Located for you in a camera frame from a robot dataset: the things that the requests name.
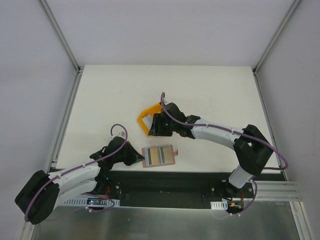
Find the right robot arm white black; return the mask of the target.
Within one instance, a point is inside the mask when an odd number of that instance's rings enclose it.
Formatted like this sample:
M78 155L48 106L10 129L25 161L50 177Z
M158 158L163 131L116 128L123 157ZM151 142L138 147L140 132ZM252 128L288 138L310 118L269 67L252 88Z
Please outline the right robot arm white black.
M237 168L225 184L225 192L230 197L237 197L243 186L265 168L271 155L272 146L254 125L245 128L228 128L207 122L196 116L186 116L174 103L157 103L146 110L152 117L147 129L149 136L171 137L173 133L181 137L206 140L225 146L235 152Z

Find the brown leather card holder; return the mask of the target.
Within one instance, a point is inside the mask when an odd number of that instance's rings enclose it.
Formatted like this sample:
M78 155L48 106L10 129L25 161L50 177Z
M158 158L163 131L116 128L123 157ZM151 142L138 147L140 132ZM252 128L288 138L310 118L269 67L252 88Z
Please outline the brown leather card holder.
M175 158L179 154L178 150L174 150L172 145L144 147L141 149L141 153L144 157L143 168L175 165Z

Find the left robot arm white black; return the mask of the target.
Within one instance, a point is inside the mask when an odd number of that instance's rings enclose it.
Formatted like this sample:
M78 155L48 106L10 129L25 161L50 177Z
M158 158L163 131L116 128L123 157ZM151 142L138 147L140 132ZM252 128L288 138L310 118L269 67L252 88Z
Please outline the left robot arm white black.
M102 194L115 164L132 166L143 160L144 156L129 141L116 136L79 165L50 173L36 171L14 202L24 213L24 220L37 225L71 198L90 192Z

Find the yellow plastic bin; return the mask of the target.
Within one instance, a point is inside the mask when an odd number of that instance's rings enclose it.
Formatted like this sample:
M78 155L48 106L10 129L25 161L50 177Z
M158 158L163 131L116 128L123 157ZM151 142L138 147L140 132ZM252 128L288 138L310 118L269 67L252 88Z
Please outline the yellow plastic bin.
M152 105L151 107L143 110L138 116L137 122L147 136L152 126L154 114L161 113L161 110L162 110L161 104L156 103L155 105Z

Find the gold card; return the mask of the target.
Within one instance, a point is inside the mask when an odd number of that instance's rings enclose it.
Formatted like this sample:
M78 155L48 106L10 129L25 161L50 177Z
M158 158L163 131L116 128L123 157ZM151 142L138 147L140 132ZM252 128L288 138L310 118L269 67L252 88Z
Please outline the gold card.
M158 147L150 147L145 151L145 160L147 166L156 166L160 164L160 155Z
M175 164L175 152L172 145L161 146L159 150L162 165Z

